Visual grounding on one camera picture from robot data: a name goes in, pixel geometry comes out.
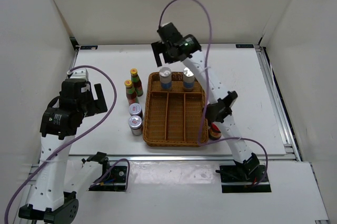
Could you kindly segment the blue label shaker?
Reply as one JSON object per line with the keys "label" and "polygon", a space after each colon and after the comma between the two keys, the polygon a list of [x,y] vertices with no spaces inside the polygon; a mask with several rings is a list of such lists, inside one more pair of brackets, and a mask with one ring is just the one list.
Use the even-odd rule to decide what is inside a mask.
{"label": "blue label shaker", "polygon": [[192,91],[194,89],[195,76],[193,72],[185,67],[183,70],[183,88],[185,91]]}
{"label": "blue label shaker", "polygon": [[162,67],[159,71],[161,88],[167,91],[172,89],[172,71],[169,67]]}

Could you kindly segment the blue label shaker front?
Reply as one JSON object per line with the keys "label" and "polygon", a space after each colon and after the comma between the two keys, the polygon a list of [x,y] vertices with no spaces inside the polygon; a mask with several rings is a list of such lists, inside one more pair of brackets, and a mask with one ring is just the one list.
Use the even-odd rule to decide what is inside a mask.
{"label": "blue label shaker front", "polygon": [[192,91],[194,89],[195,76],[193,72],[185,67],[183,70],[183,88],[185,91]]}

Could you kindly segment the green cap sauce bottle front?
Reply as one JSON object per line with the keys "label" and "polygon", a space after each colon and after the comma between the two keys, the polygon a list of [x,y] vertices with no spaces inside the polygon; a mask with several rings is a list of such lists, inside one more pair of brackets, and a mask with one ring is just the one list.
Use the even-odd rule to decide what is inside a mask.
{"label": "green cap sauce bottle front", "polygon": [[138,96],[137,96],[137,92],[133,86],[133,83],[131,80],[126,80],[124,82],[125,85],[125,89],[126,89],[126,97],[128,100],[128,104],[131,105],[133,103],[139,103],[138,101]]}

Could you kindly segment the silver lid jar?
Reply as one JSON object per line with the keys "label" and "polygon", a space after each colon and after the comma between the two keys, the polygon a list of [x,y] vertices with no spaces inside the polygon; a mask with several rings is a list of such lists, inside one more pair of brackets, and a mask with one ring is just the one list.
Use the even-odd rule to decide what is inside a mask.
{"label": "silver lid jar", "polygon": [[139,116],[143,118],[143,110],[139,103],[132,103],[128,108],[130,116]]}
{"label": "silver lid jar", "polygon": [[128,120],[128,125],[133,135],[141,135],[143,131],[143,120],[138,115],[133,115]]}

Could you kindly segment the silver lid jar front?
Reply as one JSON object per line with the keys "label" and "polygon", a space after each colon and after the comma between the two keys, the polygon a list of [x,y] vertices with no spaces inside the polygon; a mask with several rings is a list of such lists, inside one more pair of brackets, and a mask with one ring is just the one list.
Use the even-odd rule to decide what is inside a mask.
{"label": "silver lid jar front", "polygon": [[133,135],[141,135],[143,131],[143,120],[138,115],[133,115],[128,120],[128,125]]}

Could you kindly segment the red lid jar front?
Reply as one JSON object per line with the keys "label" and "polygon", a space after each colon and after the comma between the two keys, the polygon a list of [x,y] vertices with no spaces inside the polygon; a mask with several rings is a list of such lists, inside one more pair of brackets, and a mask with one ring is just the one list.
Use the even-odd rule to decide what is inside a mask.
{"label": "red lid jar front", "polygon": [[209,139],[210,140],[218,140],[222,136],[221,131],[218,129],[218,127],[215,124],[211,124],[209,128]]}

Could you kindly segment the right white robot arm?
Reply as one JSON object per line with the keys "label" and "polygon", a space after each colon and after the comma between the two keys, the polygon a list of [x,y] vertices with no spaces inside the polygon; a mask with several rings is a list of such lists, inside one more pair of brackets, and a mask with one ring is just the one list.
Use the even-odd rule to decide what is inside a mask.
{"label": "right white robot arm", "polygon": [[197,39],[189,34],[182,36],[173,23],[159,25],[157,33],[160,41],[151,44],[158,67],[162,66],[160,54],[167,64],[182,62],[195,76],[206,94],[203,119],[215,124],[222,134],[227,135],[236,175],[244,182],[250,181],[256,174],[260,162],[255,153],[240,136],[232,115],[232,105],[238,95],[226,88],[208,64],[210,46],[205,53]]}

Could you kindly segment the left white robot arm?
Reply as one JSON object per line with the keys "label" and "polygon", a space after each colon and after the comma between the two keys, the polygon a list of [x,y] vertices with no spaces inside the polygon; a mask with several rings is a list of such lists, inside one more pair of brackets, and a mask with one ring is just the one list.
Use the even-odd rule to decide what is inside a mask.
{"label": "left white robot arm", "polygon": [[108,180],[111,172],[106,154],[99,152],[85,160],[84,169],[65,184],[71,145],[84,118],[100,113],[108,116],[110,112],[101,84],[92,85],[86,77],[62,82],[59,96],[50,101],[42,116],[39,167],[31,175],[36,182],[27,204],[19,209],[20,218],[73,222],[80,195],[96,180]]}

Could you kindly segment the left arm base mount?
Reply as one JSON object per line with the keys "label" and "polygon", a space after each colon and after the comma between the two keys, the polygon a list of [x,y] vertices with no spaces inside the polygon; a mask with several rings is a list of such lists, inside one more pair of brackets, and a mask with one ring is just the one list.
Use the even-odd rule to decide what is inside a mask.
{"label": "left arm base mount", "polygon": [[127,190],[131,167],[129,160],[119,159],[110,165],[107,154],[97,152],[81,161],[83,166],[89,162],[97,162],[102,168],[101,176],[91,184],[89,191],[125,192]]}

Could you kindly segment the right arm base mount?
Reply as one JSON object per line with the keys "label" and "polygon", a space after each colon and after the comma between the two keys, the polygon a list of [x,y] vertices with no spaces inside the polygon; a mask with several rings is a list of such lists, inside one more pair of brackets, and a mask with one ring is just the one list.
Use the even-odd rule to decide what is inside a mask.
{"label": "right arm base mount", "polygon": [[222,193],[272,192],[265,165],[259,165],[248,177],[235,165],[221,165],[215,172],[220,175]]}

